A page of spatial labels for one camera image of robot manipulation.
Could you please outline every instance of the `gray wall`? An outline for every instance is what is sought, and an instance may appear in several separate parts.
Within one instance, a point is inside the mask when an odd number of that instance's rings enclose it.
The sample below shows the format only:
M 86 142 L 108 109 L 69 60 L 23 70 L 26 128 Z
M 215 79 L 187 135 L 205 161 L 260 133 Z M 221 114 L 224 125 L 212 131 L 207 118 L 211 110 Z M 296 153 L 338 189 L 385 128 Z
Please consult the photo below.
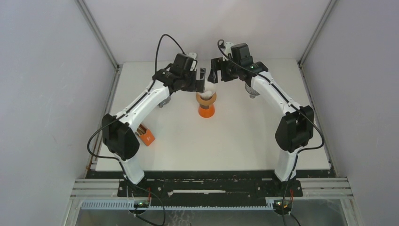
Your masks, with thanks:
M 305 62 L 341 176 L 367 226 L 397 225 L 399 1 L 338 1 Z
M 2 0 L 0 31 L 0 225 L 60 225 L 113 68 L 73 0 Z

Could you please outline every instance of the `orange box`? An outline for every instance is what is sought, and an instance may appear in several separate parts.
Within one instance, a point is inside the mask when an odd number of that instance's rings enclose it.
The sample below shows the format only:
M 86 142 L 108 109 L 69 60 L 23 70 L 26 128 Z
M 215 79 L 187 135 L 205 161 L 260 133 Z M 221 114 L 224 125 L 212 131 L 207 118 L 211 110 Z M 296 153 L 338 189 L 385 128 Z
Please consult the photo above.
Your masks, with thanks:
M 149 129 L 146 129 L 145 133 L 140 135 L 139 137 L 146 146 L 149 146 L 155 140 L 154 135 Z

